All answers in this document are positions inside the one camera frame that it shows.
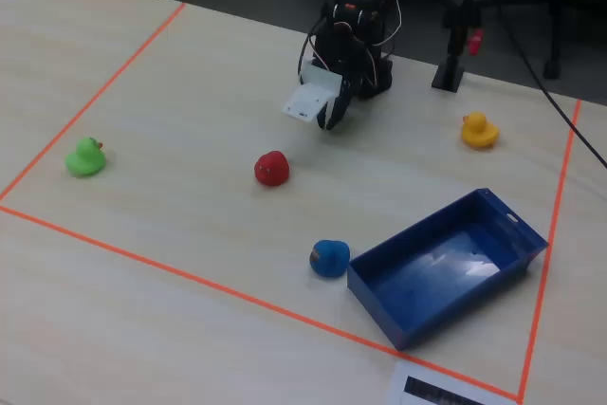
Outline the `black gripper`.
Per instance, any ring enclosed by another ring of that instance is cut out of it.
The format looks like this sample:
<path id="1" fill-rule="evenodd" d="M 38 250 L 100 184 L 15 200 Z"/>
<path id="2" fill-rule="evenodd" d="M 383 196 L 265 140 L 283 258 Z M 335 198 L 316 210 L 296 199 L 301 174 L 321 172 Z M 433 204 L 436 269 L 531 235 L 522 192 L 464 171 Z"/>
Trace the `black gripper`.
<path id="1" fill-rule="evenodd" d="M 340 92 L 318 113 L 321 129 L 332 130 L 340 123 L 353 98 L 369 100 L 377 94 L 375 60 L 368 46 L 358 42 L 338 45 L 337 70 L 342 76 Z"/>

